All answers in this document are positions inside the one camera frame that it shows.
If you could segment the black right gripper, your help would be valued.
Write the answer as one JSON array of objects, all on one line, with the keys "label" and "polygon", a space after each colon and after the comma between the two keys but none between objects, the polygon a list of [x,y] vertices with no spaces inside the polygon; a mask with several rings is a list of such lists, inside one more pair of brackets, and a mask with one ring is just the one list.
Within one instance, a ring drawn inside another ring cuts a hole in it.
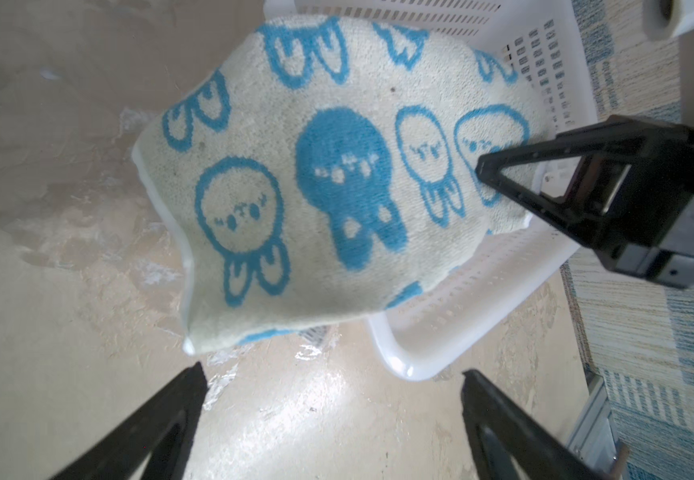
[{"label": "black right gripper", "polygon": [[605,269],[694,285],[694,131],[614,115],[555,139],[482,156],[485,185],[573,241]]}]

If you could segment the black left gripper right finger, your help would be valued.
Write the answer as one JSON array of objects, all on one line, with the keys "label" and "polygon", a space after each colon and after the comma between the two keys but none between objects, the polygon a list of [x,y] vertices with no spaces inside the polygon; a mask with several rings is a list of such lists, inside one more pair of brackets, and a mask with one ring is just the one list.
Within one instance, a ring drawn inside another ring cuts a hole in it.
[{"label": "black left gripper right finger", "polygon": [[480,479],[605,479],[559,443],[480,371],[463,372],[463,421]]}]

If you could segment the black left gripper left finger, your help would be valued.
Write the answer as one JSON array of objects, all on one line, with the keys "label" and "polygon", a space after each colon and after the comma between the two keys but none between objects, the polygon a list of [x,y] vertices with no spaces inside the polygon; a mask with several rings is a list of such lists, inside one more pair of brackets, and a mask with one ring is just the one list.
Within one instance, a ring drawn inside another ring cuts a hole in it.
[{"label": "black left gripper left finger", "polygon": [[181,479],[208,392],[197,362],[176,375],[56,479]]}]

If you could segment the blue patterned towel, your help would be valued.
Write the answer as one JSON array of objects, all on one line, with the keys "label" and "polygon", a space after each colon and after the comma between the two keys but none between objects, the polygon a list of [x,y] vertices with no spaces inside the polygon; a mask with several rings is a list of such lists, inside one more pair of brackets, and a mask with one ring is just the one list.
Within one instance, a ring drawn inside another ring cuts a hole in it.
[{"label": "blue patterned towel", "polygon": [[528,81],[452,37],[325,15],[263,23],[132,151],[185,268],[184,350],[434,289],[487,234],[464,188],[494,190],[478,160],[555,133]]}]

